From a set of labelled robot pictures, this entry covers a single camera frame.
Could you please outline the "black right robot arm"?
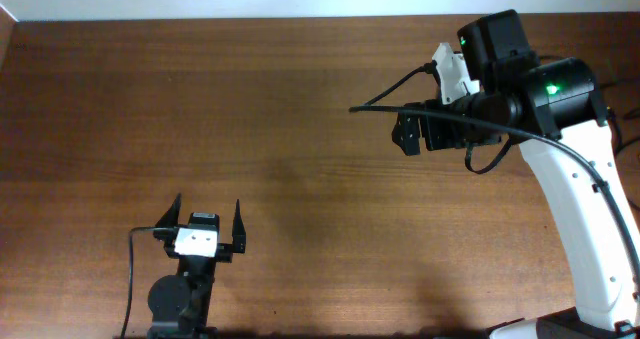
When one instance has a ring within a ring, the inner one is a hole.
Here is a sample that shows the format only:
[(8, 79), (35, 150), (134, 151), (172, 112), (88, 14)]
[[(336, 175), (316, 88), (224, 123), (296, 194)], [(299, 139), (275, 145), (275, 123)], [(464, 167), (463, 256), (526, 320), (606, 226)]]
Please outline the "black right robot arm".
[(441, 44), (424, 71), (438, 96), (404, 105), (392, 132), (406, 155), (518, 148), (543, 190), (569, 263), (575, 304), (485, 331), (488, 338), (635, 338), (639, 230), (614, 162), (608, 110), (576, 58), (543, 63), (507, 10)]

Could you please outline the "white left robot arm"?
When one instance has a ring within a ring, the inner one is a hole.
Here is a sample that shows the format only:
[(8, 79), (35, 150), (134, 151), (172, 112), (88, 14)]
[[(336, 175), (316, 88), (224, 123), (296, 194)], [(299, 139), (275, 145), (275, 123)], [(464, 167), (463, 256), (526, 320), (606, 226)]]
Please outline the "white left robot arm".
[(219, 241), (220, 216), (193, 212), (188, 222), (179, 222), (181, 197), (177, 196), (154, 226), (153, 236), (163, 243), (167, 256), (178, 261), (174, 274), (158, 279), (149, 290), (147, 304), (152, 313), (149, 338), (216, 338), (207, 324), (215, 283), (216, 265), (230, 263), (246, 250), (246, 229), (240, 205), (235, 205), (232, 240)]

